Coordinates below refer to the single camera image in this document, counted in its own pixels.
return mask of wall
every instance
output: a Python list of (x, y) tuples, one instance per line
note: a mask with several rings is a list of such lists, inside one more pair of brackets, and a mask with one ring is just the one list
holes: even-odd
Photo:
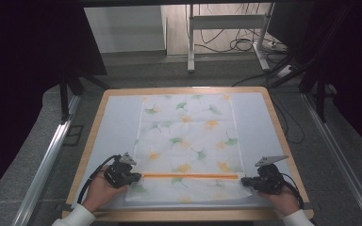
[(84, 10), (101, 53), (165, 49), (160, 6)]

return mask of sleeve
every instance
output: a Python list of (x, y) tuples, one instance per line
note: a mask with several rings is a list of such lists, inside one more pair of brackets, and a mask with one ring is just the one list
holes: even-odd
[(69, 216), (57, 219), (52, 226), (88, 226), (95, 221), (95, 216), (84, 206), (78, 204)]
[(303, 210), (298, 210), (291, 215), (285, 216), (283, 221), (286, 226), (314, 226), (307, 219)]

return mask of orange stick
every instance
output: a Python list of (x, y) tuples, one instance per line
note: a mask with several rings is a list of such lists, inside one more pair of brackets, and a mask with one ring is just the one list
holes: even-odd
[(211, 178), (211, 179), (238, 179), (237, 174), (209, 174), (209, 173), (143, 173), (144, 178), (171, 178), (171, 177), (182, 177), (182, 178)]

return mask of gray floor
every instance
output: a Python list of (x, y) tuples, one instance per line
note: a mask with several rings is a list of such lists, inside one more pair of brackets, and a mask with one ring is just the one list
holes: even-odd
[[(151, 54), (103, 57), (108, 76), (97, 77), (113, 88), (229, 87), (243, 78), (261, 74), (258, 61), (251, 54), (199, 56), (194, 74), (187, 73), (185, 57)], [(241, 85), (260, 86), (263, 81), (264, 77), (258, 77)], [(82, 82), (86, 90), (72, 123), (74, 130), (82, 127), (82, 133), (78, 141), (77, 137), (66, 137), (28, 225), (51, 225), (60, 218), (104, 92), (88, 81)], [(299, 78), (270, 92), (278, 106), (280, 122), (288, 128), (289, 147), (314, 206), (314, 219), (319, 225), (362, 225), (362, 211), (304, 104), (298, 82)], [(327, 125), (362, 183), (362, 138), (338, 113), (332, 99), (326, 100), (325, 115)], [(45, 93), (39, 119), (0, 182), (0, 225), (9, 225), (14, 220), (59, 122), (59, 92), (58, 87), (54, 87)], [(113, 224), (96, 222), (93, 225)], [(278, 220), (255, 222), (255, 225), (283, 224)]]

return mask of wooden floor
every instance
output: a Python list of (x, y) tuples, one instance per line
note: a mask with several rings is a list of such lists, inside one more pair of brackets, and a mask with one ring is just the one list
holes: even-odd
[[(194, 15), (240, 15), (240, 14), (264, 14), (270, 4), (202, 4), (194, 5)], [(189, 42), (189, 5), (165, 6), (167, 17), (167, 55), (182, 56), (188, 54)], [(228, 51), (235, 39), (257, 39), (258, 36), (246, 29), (241, 30), (195, 30), (194, 31), (195, 53), (196, 54), (217, 54), (219, 52), (237, 53), (240, 51)], [(247, 50), (251, 48), (250, 42), (240, 43), (239, 49)]]

